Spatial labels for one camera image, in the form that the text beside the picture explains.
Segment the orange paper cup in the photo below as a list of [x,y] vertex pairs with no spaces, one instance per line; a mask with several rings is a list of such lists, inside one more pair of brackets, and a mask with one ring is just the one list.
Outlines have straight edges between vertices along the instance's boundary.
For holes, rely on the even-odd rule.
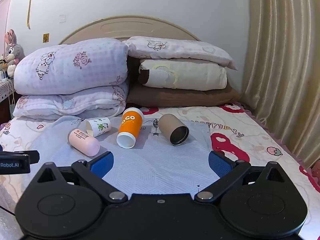
[[118,129],[117,144],[124,149],[133,148],[143,121],[144,114],[139,109],[135,107],[126,109]]

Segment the pink cylindrical cup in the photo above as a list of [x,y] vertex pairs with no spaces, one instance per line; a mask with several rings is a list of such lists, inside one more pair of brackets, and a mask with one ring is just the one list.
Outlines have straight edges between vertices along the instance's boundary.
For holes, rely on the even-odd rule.
[[88,157],[93,157],[100,151],[100,142],[95,137],[80,129],[74,129],[69,133],[68,142],[71,146]]

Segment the white cup green print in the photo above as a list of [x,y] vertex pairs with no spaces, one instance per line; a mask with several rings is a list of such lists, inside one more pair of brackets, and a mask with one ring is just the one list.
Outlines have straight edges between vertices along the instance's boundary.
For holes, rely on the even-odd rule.
[[111,122],[107,117],[86,120],[86,132],[92,137],[100,136],[111,130]]

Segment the brown paper cup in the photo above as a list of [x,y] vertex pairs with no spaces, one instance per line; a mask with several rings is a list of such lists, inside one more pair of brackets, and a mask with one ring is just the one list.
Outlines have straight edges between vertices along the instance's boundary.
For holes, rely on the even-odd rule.
[[159,129],[172,145],[184,143],[189,135],[189,128],[173,114],[165,114],[158,122]]

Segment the cartoon print bedsheet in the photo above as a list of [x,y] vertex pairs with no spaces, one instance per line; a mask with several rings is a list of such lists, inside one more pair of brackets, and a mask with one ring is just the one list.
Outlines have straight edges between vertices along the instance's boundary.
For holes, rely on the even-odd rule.
[[[311,173],[278,144],[242,107],[227,104],[219,107],[144,108],[144,122],[153,119],[155,135],[162,134],[161,116],[173,114],[181,122],[207,124],[212,150],[222,151],[232,160],[242,159],[253,166],[278,162],[293,181],[308,207],[308,216],[300,231],[303,239],[319,238],[319,185]],[[33,141],[54,122],[53,120],[14,118],[1,130],[1,146],[6,151],[33,150]],[[23,193],[25,174],[1,176],[1,206],[13,211]]]

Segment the brown pillow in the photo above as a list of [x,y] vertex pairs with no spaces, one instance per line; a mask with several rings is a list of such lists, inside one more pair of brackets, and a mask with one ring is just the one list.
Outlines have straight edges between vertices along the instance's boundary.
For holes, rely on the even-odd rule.
[[126,102],[143,107],[212,107],[237,101],[239,97],[240,94],[230,85],[225,89],[208,91],[136,85],[129,91]]

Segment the lilac folded quilt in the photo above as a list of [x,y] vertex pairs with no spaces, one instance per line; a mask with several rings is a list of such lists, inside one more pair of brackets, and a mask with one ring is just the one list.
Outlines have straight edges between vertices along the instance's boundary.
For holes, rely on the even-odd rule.
[[14,72],[14,89],[21,95],[14,117],[119,115],[128,94],[128,50],[114,38],[96,38],[34,51]]

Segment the beige curtain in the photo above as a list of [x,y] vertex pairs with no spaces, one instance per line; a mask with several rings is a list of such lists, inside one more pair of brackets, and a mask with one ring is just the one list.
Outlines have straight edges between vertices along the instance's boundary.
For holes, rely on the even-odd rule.
[[306,166],[319,159],[319,0],[249,0],[242,100]]

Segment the cream folded blanket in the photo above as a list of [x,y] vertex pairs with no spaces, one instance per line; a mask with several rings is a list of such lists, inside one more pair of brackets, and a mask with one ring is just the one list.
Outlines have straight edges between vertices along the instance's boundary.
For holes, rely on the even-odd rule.
[[140,60],[139,81],[146,87],[208,91],[227,86],[218,64],[193,59]]

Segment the grey bunny plush toy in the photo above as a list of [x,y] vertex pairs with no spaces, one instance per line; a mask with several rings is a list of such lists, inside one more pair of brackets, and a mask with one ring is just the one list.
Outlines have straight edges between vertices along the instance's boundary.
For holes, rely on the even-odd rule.
[[9,78],[13,78],[18,63],[25,57],[24,50],[17,43],[16,34],[12,29],[5,33],[4,40],[7,46],[1,58],[1,68],[7,72]]

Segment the pink cartoon pillow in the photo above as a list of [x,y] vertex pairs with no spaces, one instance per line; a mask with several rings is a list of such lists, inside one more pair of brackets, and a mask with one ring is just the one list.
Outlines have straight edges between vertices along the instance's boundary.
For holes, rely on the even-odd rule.
[[196,59],[237,70],[225,50],[206,42],[146,36],[133,36],[123,42],[129,48],[129,55],[139,59]]

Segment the beige headboard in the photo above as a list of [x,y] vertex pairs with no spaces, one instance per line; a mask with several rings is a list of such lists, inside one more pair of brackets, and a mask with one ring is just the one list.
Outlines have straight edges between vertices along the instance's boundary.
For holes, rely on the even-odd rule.
[[111,37],[123,41],[132,36],[199,40],[198,37],[179,25],[160,18],[122,15],[102,18],[86,24],[66,36],[60,43],[73,44],[79,41],[101,37]]

